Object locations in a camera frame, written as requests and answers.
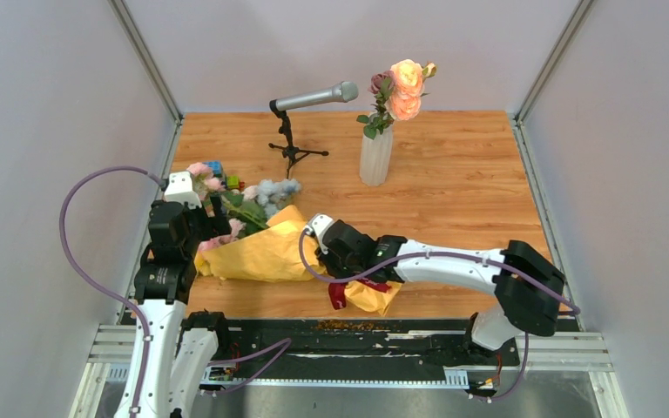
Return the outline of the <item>dark red ribbon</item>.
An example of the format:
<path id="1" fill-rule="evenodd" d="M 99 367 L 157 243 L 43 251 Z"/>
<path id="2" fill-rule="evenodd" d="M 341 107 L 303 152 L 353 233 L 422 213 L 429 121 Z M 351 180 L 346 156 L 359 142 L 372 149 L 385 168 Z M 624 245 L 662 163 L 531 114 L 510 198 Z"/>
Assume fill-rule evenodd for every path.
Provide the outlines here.
<path id="1" fill-rule="evenodd" d="M 365 312 L 384 315 L 393 297 L 399 290 L 385 283 L 372 280 L 356 280 L 349 283 L 329 284 L 328 297 L 335 310 L 355 305 Z"/>

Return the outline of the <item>yellow flower bouquet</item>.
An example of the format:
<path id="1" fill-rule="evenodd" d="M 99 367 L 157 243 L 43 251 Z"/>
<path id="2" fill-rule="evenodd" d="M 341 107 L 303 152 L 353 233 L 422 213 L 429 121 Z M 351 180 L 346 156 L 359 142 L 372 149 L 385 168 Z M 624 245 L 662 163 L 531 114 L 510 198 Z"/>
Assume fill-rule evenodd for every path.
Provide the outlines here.
<path id="1" fill-rule="evenodd" d="M 239 190 L 210 164 L 197 162 L 186 170 L 199 197 L 221 197 L 229 211 L 231 232 L 199 245 L 194 263 L 200 275 L 271 283 L 314 278 L 299 254 L 306 220 L 293 204 L 301 191 L 298 180 L 264 179 Z"/>

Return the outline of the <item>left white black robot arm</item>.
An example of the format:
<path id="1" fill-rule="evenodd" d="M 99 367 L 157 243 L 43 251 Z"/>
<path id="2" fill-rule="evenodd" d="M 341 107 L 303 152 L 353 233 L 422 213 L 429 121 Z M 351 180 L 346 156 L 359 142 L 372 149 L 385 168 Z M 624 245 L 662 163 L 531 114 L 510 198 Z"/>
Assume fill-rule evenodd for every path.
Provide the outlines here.
<path id="1" fill-rule="evenodd" d="M 220 197 L 202 207 L 152 203 L 150 242 L 134 278 L 139 309 L 117 417 L 187 417 L 210 360 L 232 348 L 223 313 L 186 314 L 199 244 L 231 227 Z"/>

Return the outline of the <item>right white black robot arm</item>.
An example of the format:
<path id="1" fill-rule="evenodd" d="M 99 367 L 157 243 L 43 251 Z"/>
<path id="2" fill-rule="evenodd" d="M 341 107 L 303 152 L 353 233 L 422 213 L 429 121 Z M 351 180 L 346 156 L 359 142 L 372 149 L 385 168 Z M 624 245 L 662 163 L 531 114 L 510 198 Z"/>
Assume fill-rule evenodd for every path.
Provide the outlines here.
<path id="1" fill-rule="evenodd" d="M 309 220 L 304 233 L 316 240 L 315 255 L 336 283 L 435 282 L 495 296 L 494 307 L 471 317 L 462 341 L 474 363 L 485 363 L 520 333 L 551 337 L 557 330 L 566 278 L 524 241 L 465 250 L 395 235 L 373 239 L 323 214 Z"/>

